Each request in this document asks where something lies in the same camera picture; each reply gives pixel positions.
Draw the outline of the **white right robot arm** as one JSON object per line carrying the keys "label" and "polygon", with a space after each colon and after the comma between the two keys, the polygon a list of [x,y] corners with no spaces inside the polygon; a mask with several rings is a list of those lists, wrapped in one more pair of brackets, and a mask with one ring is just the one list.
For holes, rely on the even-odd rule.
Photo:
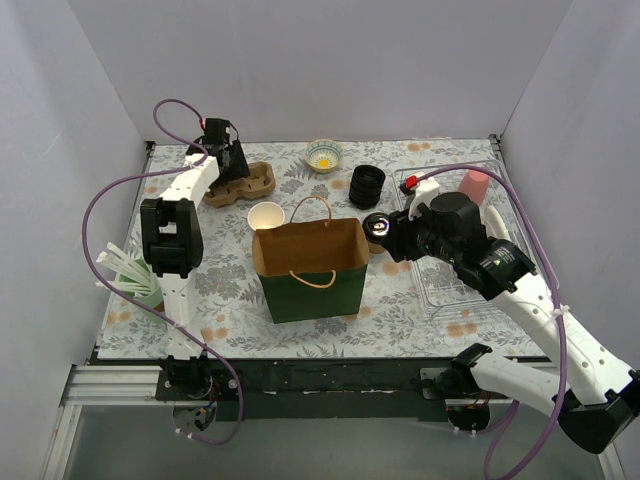
{"label": "white right robot arm", "polygon": [[478,206],[448,192],[417,214],[396,211],[382,242],[395,261],[430,256],[449,264],[469,288],[515,321],[554,365],[560,379],[510,361],[475,343],[432,380],[445,394],[490,391],[550,415],[583,450],[599,454],[639,415],[639,373],[601,345],[564,306],[514,243],[487,234]]}

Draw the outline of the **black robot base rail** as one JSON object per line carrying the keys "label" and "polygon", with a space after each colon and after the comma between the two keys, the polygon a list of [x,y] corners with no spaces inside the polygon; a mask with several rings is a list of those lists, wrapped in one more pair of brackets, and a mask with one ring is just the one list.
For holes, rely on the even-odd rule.
{"label": "black robot base rail", "polygon": [[217,418],[401,418],[444,422],[441,397],[425,381],[449,358],[165,360],[155,397],[182,404],[216,403]]}

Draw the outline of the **green brown paper bag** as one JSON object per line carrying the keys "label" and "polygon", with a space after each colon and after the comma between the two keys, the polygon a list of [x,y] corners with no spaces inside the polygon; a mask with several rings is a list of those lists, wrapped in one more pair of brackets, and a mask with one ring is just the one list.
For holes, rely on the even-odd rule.
{"label": "green brown paper bag", "polygon": [[276,324],[355,315],[369,264],[360,221],[334,218],[257,230],[254,269]]}

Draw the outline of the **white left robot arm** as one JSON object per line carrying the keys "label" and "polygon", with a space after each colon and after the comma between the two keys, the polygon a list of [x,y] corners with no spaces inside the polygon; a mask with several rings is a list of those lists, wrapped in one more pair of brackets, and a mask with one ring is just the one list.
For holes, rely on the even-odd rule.
{"label": "white left robot arm", "polygon": [[196,270],[204,243],[197,208],[215,183],[249,174],[237,129],[225,119],[204,120],[203,135],[185,156],[187,170],[140,206],[145,262],[159,284],[168,326],[164,371],[171,386],[200,400],[213,389],[204,341],[196,322]]}

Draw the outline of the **single brown paper cup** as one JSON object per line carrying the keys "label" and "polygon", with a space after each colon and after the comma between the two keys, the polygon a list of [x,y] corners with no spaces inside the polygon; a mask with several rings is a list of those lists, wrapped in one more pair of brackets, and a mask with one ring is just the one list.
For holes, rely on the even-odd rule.
{"label": "single brown paper cup", "polygon": [[369,252],[371,254],[382,254],[386,252],[386,249],[382,246],[380,242],[368,242]]}

